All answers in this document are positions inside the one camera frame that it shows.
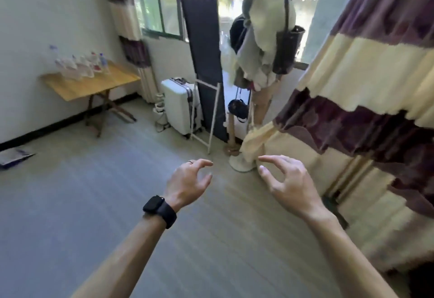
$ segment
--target hand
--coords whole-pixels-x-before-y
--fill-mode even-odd
[[[271,194],[286,210],[304,220],[330,213],[303,163],[285,155],[264,155],[258,160],[273,163],[285,175],[284,182],[279,182],[266,167],[259,167],[259,174],[267,183]]]
[[[188,161],[175,170],[167,182],[163,197],[176,213],[196,201],[207,189],[213,176],[209,173],[199,181],[198,172],[212,165],[211,161],[201,158]]]

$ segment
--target left hand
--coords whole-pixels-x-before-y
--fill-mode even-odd
[[[198,180],[198,172],[212,165],[211,161],[201,158],[188,161],[175,170],[167,182],[163,197],[176,213],[205,192],[213,176],[209,173],[202,180]]]

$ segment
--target white metal frame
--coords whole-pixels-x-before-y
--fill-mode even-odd
[[[211,131],[210,131],[210,138],[208,140],[208,142],[203,141],[201,138],[199,138],[198,136],[196,136],[193,132],[193,128],[194,128],[194,111],[196,109],[196,103],[195,103],[195,98],[196,98],[196,88],[198,86],[198,83],[203,84],[204,86],[207,86],[209,88],[212,88],[216,91],[216,97],[214,99],[214,110],[213,110],[213,120],[211,121]],[[209,154],[211,152],[211,140],[213,138],[214,135],[214,124],[216,121],[216,114],[217,114],[217,104],[218,104],[218,96],[220,95],[220,89],[221,89],[221,83],[217,83],[217,86],[213,86],[212,84],[206,83],[204,81],[198,80],[198,79],[194,79],[194,92],[193,92],[193,109],[191,111],[191,126],[190,126],[190,139],[192,140],[193,138],[197,139],[198,141],[200,141],[201,143],[203,143],[206,147],[208,147],[207,150],[207,154]]]

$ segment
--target watch face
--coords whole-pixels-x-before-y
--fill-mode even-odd
[[[154,213],[157,209],[163,204],[164,198],[161,196],[153,196],[151,199],[144,205],[143,211],[146,213]]]

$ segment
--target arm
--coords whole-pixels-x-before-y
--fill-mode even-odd
[[[196,201],[208,187],[212,175],[198,181],[198,172],[213,163],[208,160],[189,161],[176,169],[168,181],[164,198],[177,213]],[[127,238],[103,262],[73,298],[127,298],[131,295],[146,263],[166,228],[158,215],[144,215]]]
[[[259,173],[276,200],[306,221],[332,266],[344,297],[398,298],[382,276],[350,240],[337,218],[325,207],[304,165],[287,156],[260,156],[285,175],[277,181],[265,167]]]

